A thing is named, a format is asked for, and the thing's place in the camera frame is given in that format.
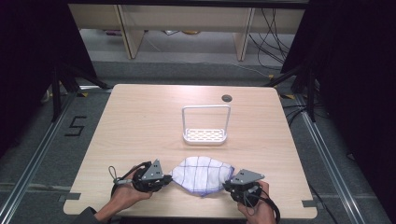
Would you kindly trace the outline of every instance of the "table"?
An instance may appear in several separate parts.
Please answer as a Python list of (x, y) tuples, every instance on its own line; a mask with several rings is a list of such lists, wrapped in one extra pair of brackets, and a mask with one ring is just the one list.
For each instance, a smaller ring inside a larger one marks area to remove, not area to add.
[[(222, 101), (224, 94), (232, 96), (230, 103)], [(231, 106), (226, 142), (217, 147), (187, 145), (182, 137), (182, 107), (224, 104)], [(234, 166), (235, 173), (244, 168), (264, 174), (283, 218), (317, 215), (316, 207), (303, 207), (303, 201), (313, 199), (276, 90), (135, 84), (117, 85), (111, 93), (71, 188), (80, 197), (67, 200), (64, 211), (75, 215), (87, 206), (100, 209), (110, 197), (110, 165), (121, 176), (142, 161), (159, 159), (168, 174), (190, 156), (227, 162)], [(225, 190), (200, 198), (174, 182), (120, 215), (243, 217)]]

